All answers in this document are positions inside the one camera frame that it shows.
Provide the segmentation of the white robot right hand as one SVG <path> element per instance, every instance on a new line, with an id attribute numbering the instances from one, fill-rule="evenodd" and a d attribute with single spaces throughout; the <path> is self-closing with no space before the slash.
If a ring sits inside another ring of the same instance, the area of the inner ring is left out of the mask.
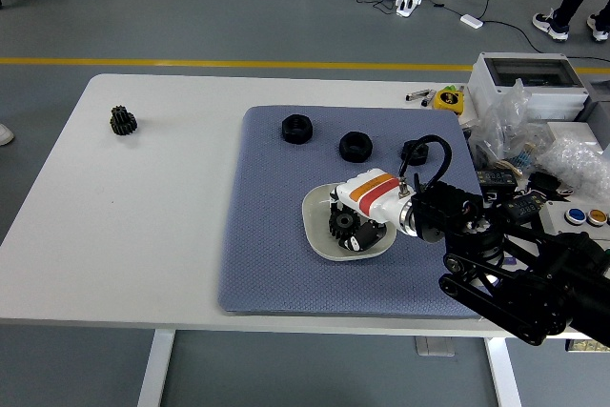
<path id="1" fill-rule="evenodd" d="M 410 234 L 413 194 L 403 179 L 381 169 L 361 173 L 329 193 L 329 232 L 339 247 L 353 253 L 371 249 L 390 226 Z"/>

